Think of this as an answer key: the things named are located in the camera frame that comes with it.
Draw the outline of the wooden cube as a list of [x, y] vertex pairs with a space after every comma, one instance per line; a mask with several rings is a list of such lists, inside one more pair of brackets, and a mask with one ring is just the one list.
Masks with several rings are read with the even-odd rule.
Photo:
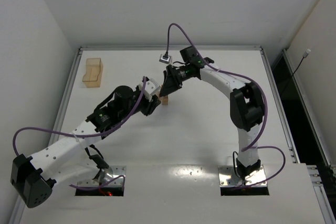
[[162, 105], [168, 105], [169, 97], [168, 96], [160, 97], [160, 101]]

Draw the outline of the translucent amber plastic box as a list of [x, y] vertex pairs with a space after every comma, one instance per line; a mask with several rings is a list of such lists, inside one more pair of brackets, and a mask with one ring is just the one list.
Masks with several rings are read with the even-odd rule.
[[88, 58], [82, 82], [87, 88], [98, 88], [101, 85], [102, 72], [103, 63], [101, 58]]

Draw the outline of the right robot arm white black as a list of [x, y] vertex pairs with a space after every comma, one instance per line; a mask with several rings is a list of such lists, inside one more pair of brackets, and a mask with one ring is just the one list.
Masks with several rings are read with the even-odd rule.
[[230, 119], [238, 130], [236, 173], [245, 179], [261, 166], [257, 142], [265, 128], [267, 112], [263, 91], [247, 77], [228, 73], [215, 65], [211, 58], [202, 58], [192, 46], [182, 49], [180, 54], [183, 65], [177, 67], [169, 63], [163, 72], [160, 96], [181, 89], [183, 82], [190, 78], [209, 83], [224, 94], [229, 99]]

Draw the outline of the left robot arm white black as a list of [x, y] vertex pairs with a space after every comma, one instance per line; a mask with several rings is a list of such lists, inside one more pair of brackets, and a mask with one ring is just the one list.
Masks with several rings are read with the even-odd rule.
[[53, 192], [58, 180], [53, 174], [78, 152], [88, 151], [98, 141], [103, 140], [118, 130], [132, 115], [141, 112], [148, 116], [161, 103], [160, 85], [152, 80], [145, 80], [135, 89], [128, 86], [116, 87], [94, 111], [72, 132], [51, 131], [62, 138], [42, 151], [26, 157], [16, 147], [19, 129], [13, 136], [13, 160], [11, 184], [28, 208], [42, 204]]

